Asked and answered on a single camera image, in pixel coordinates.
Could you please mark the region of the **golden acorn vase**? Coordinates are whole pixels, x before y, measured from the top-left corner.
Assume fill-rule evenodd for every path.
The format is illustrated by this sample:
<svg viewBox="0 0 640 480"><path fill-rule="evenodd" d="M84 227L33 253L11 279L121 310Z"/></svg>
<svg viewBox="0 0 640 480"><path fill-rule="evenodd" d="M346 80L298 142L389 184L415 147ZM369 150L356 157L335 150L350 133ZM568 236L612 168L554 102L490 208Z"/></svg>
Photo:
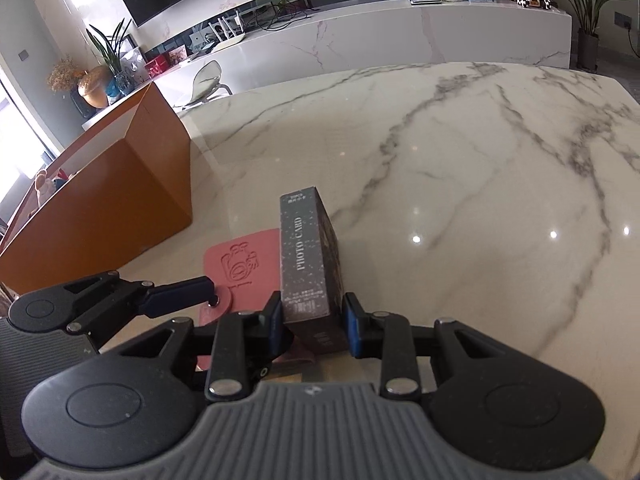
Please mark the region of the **golden acorn vase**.
<svg viewBox="0 0 640 480"><path fill-rule="evenodd" d="M89 70L78 81L78 93L85 101L98 110L107 108L106 87L112 80L112 73L106 65Z"/></svg>

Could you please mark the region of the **brown sailor plush toy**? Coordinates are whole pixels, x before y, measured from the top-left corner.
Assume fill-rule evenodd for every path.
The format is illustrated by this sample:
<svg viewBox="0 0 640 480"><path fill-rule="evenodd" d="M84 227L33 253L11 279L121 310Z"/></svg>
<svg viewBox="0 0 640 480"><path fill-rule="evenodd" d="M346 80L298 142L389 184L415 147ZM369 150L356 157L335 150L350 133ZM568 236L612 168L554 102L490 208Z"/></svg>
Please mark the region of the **brown sailor plush toy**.
<svg viewBox="0 0 640 480"><path fill-rule="evenodd" d="M53 177L49 177L47 170L41 169L37 172L34 187L37 194L37 203L41 207L67 182L68 177L64 171L58 172Z"/></svg>

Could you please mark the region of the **dark photo card box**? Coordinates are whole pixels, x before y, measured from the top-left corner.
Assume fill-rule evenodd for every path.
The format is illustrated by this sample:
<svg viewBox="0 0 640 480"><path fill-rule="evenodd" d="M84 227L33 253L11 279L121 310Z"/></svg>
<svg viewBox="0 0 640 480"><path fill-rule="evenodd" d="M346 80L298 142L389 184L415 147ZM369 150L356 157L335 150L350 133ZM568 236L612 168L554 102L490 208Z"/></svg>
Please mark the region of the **dark photo card box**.
<svg viewBox="0 0 640 480"><path fill-rule="evenodd" d="M280 275L284 322L300 342L315 354L347 350L340 250L314 186L280 197Z"/></svg>

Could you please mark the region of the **dried flower bouquet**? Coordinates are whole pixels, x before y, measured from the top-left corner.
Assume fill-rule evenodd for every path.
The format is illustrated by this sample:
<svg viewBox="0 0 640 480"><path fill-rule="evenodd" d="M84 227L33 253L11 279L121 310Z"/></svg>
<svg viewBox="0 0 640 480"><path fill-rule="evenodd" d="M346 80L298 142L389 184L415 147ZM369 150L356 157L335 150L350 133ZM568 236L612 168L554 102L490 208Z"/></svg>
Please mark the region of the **dried flower bouquet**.
<svg viewBox="0 0 640 480"><path fill-rule="evenodd" d="M79 95L78 84L85 72L69 57L60 58L47 76L47 85L53 92L63 92L74 104L74 107L85 120L92 117L94 110Z"/></svg>

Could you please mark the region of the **pink snap wallet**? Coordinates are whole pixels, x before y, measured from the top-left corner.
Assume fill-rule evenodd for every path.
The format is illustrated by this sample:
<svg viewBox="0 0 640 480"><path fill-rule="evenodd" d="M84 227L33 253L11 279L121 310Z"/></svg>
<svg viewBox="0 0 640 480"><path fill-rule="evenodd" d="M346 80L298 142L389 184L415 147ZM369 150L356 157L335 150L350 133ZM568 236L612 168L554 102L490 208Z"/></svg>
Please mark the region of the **pink snap wallet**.
<svg viewBox="0 0 640 480"><path fill-rule="evenodd" d="M203 266L218 300L200 307L198 324L227 313L261 311L280 289L280 231L263 230L209 247Z"/></svg>

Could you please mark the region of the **white rolling stool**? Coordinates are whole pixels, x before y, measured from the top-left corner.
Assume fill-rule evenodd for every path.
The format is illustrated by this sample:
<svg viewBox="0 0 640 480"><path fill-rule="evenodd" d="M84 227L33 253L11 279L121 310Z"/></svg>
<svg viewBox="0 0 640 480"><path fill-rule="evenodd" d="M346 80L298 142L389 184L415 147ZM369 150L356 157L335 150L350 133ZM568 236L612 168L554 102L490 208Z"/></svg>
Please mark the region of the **white rolling stool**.
<svg viewBox="0 0 640 480"><path fill-rule="evenodd" d="M222 68L217 61L206 63L195 75L192 86L192 96L186 104L175 106L175 110L185 112L191 108L206 104L216 98L219 90L232 96L233 92L228 84L221 81Z"/></svg>

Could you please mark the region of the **orange cardboard box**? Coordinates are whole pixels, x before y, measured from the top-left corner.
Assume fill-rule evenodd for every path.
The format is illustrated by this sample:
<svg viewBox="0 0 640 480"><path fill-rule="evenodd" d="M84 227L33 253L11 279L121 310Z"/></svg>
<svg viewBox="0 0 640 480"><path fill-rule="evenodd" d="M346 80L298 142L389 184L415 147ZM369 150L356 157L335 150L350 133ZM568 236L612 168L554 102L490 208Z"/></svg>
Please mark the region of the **orange cardboard box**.
<svg viewBox="0 0 640 480"><path fill-rule="evenodd" d="M1 242L1 281L18 294L117 270L190 226L191 139L156 84L130 94L49 166Z"/></svg>

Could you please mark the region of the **white wifi router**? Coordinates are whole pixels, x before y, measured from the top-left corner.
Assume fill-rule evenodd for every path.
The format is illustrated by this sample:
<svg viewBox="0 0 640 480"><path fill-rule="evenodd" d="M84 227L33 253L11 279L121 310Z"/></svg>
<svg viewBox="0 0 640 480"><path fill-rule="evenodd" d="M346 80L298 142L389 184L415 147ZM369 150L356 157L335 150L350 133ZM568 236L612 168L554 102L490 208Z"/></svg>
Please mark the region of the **white wifi router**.
<svg viewBox="0 0 640 480"><path fill-rule="evenodd" d="M246 33L242 23L237 22L236 24L239 26L239 30L233 28L224 16L217 18L215 23L209 23L209 28L217 39L212 50L213 53L236 46L245 39Z"/></svg>

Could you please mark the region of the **tall leafy plant in vase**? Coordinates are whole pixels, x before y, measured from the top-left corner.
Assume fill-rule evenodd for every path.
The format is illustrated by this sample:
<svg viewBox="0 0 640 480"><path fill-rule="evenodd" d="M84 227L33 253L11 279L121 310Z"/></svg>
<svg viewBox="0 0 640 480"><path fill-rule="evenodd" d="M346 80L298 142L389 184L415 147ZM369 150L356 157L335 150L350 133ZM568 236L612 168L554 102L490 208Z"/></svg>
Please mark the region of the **tall leafy plant in vase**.
<svg viewBox="0 0 640 480"><path fill-rule="evenodd" d="M89 25L86 34L93 47L102 56L104 63L110 69L115 79L118 91L123 96L128 96L134 91L134 82L122 68L122 44L127 36L132 21L123 18L115 27L111 36L101 32L96 26Z"/></svg>

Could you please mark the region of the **potted green plant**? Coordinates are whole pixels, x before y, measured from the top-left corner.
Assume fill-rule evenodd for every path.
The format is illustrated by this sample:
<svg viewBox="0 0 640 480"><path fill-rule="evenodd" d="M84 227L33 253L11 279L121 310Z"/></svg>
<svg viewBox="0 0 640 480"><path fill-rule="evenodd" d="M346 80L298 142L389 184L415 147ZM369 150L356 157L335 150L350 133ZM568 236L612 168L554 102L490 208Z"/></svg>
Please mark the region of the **potted green plant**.
<svg viewBox="0 0 640 480"><path fill-rule="evenodd" d="M566 0L578 21L578 68L595 72L598 68L600 37L598 27L603 7L611 1L626 0Z"/></svg>

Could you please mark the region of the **red gift box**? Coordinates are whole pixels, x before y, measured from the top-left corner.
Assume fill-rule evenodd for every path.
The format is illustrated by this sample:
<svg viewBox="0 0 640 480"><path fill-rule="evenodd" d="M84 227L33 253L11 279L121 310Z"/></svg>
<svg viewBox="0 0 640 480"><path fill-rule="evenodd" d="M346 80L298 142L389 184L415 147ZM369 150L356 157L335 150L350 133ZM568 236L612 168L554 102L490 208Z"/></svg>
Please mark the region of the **red gift box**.
<svg viewBox="0 0 640 480"><path fill-rule="evenodd" d="M153 79L155 77L163 75L163 73L166 73L168 70L170 70L171 65L168 58L166 58L165 55L160 54L155 58L152 58L151 61L146 62L144 68L149 77Z"/></svg>

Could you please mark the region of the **white marble tv console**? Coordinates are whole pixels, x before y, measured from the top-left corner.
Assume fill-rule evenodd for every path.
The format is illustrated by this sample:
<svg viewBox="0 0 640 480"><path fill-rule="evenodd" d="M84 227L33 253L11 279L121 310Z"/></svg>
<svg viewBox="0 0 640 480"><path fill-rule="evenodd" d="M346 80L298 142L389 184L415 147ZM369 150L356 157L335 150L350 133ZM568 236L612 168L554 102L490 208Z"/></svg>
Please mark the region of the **white marble tv console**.
<svg viewBox="0 0 640 480"><path fill-rule="evenodd" d="M276 32L252 32L235 46L186 61L155 78L172 106L190 101L208 62L235 93L362 68L447 62L567 68L572 19L562 11L505 2L413 6L383 0L316 12Z"/></svg>

